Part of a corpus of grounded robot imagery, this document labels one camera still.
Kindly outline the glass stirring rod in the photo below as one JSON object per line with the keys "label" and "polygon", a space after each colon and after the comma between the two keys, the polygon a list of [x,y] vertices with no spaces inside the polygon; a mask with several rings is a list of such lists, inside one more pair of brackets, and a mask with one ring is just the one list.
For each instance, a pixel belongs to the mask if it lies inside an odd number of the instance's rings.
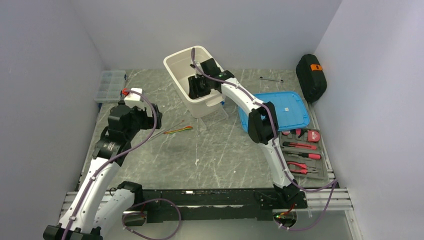
{"label": "glass stirring rod", "polygon": [[174,126],[170,127],[169,129],[164,130],[163,134],[167,134],[167,132],[172,131],[173,129],[175,129],[177,126],[181,125],[184,122],[185,122],[185,120],[182,120],[181,122],[175,124]]}

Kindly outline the white plastic bin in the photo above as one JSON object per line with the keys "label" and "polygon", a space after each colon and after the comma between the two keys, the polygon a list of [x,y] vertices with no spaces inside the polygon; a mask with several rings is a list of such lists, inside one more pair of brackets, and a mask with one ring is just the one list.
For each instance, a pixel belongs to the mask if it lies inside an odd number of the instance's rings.
{"label": "white plastic bin", "polygon": [[[198,76],[197,74],[199,72],[203,73],[200,68],[196,66],[196,61],[201,63],[208,59],[214,58],[204,47],[196,45],[171,54],[163,60],[165,68],[173,79],[173,84],[178,95],[190,114],[197,119],[222,107],[221,102],[223,102],[226,97],[214,89],[212,89],[210,93],[207,93],[207,95],[197,99],[191,99],[189,97],[188,78],[191,76]],[[228,70],[224,70],[218,62],[216,62],[216,64],[222,71],[227,71],[227,79],[234,77]]]}

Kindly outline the blue plastic tray lid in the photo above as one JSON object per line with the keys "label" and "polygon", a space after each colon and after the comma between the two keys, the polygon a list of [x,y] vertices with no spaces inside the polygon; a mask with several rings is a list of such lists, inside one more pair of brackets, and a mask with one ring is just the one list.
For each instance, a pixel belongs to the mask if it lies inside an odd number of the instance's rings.
{"label": "blue plastic tray lid", "polygon": [[276,124],[277,132],[301,129],[310,123],[306,106],[299,94],[294,91],[256,93],[253,96],[264,104],[268,102],[273,104],[274,107],[270,110],[275,112],[272,123]]}

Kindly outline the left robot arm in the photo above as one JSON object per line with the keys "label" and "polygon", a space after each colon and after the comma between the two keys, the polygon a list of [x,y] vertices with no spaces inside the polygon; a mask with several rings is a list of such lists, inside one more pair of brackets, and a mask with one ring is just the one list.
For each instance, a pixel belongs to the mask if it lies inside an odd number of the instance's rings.
{"label": "left robot arm", "polygon": [[87,175],[68,210],[56,225],[48,225],[45,240],[102,240],[109,228],[126,209],[137,210],[144,203],[143,187],[134,182],[122,182],[103,207],[101,201],[108,185],[122,167],[131,145],[141,130],[162,127],[158,106],[149,104],[152,115],[141,102],[122,100],[112,107],[107,125],[96,142]]}

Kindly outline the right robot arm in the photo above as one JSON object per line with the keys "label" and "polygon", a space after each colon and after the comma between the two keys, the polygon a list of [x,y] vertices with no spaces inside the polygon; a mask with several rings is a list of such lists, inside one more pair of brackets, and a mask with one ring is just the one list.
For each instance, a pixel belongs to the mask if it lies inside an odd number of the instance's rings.
{"label": "right robot arm", "polygon": [[263,151],[271,170],[273,185],[277,191],[276,203],[282,208],[289,207],[300,190],[283,157],[274,104],[255,97],[230,71],[221,71],[213,58],[203,62],[192,60],[191,67],[196,73],[188,78],[188,96],[196,100],[212,91],[218,91],[243,110],[248,117],[247,133]]}

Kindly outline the clear test tube rack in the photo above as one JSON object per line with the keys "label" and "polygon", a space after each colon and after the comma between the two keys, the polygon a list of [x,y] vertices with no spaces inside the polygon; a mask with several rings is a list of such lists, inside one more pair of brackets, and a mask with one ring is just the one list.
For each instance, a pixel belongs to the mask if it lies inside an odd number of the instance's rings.
{"label": "clear test tube rack", "polygon": [[211,128],[212,126],[222,122],[226,121],[229,118],[229,115],[224,110],[223,107],[219,107],[217,110],[198,118],[198,129],[200,131],[206,131],[207,129]]}

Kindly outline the clear compartment organizer box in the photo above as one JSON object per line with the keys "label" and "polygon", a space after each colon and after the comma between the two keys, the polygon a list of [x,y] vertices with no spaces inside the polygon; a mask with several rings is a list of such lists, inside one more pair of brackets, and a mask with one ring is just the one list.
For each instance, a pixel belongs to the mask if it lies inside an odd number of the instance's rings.
{"label": "clear compartment organizer box", "polygon": [[99,104],[117,103],[126,85],[125,70],[105,70],[100,73],[99,86],[94,101]]}

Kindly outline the silver wrench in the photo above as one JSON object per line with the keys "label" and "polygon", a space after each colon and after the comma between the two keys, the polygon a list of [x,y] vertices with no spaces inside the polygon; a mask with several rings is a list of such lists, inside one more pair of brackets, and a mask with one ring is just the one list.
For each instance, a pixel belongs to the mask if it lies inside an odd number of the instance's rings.
{"label": "silver wrench", "polygon": [[284,82],[282,79],[274,79],[274,78],[268,78],[268,77],[263,77],[260,76],[259,77],[260,80],[265,80],[265,81],[272,81],[272,82]]}

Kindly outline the black tool case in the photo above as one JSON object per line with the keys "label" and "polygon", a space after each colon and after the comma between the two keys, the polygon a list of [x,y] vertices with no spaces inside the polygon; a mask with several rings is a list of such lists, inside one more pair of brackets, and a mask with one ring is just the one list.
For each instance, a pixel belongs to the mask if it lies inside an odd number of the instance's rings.
{"label": "black tool case", "polygon": [[295,68],[295,73],[308,103],[316,102],[327,90],[323,68],[315,55],[303,55]]}

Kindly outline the red utility knife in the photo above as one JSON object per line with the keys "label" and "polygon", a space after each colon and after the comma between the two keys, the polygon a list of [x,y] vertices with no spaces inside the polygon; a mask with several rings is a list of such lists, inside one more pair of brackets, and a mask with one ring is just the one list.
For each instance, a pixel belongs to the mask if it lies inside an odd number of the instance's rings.
{"label": "red utility knife", "polygon": [[297,143],[297,142],[290,142],[290,141],[284,141],[282,143],[284,147],[290,147],[290,148],[301,148],[301,149],[307,149],[307,150],[317,150],[318,147],[311,144],[305,144],[305,143]]}

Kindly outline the grey tool set tray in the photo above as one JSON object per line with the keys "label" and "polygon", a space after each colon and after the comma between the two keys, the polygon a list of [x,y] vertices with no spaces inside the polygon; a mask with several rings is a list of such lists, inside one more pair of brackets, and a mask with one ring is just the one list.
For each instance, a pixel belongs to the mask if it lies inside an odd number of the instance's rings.
{"label": "grey tool set tray", "polygon": [[283,157],[294,176],[315,180],[328,177],[322,135],[318,129],[282,131],[279,141]]}

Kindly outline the red tape measure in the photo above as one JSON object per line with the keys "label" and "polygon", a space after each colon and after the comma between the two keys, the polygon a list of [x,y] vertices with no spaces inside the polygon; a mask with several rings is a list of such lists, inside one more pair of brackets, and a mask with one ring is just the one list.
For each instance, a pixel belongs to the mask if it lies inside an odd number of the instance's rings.
{"label": "red tape measure", "polygon": [[310,143],[318,143],[321,140],[321,134],[318,130],[307,130],[306,141]]}

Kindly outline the red pliers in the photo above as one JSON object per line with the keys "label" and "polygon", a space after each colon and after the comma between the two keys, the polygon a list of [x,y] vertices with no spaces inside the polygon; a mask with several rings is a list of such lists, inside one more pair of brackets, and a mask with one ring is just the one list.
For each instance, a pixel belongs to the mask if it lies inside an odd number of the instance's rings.
{"label": "red pliers", "polygon": [[294,173],[294,174],[307,175],[307,174],[317,174],[318,173],[318,170],[316,168],[309,167],[305,163],[289,161],[286,164],[289,167],[290,172]]}

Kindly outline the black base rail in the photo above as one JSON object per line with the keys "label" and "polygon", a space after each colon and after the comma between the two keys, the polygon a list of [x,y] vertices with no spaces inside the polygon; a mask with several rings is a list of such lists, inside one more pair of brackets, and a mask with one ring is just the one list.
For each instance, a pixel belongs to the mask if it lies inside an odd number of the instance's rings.
{"label": "black base rail", "polygon": [[145,189],[126,222],[255,219],[273,221],[277,213],[306,209],[303,191],[283,194],[271,188]]}

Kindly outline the red handled screwdriver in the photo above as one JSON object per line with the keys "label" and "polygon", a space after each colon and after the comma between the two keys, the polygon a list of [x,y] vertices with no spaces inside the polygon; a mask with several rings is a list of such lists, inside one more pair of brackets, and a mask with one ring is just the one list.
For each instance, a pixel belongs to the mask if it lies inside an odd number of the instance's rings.
{"label": "red handled screwdriver", "polygon": [[312,159],[312,160],[320,160],[321,159],[321,155],[316,154],[316,153],[289,152],[289,151],[284,151],[284,153],[287,154],[287,155],[295,155],[295,156],[298,156],[298,157]]}

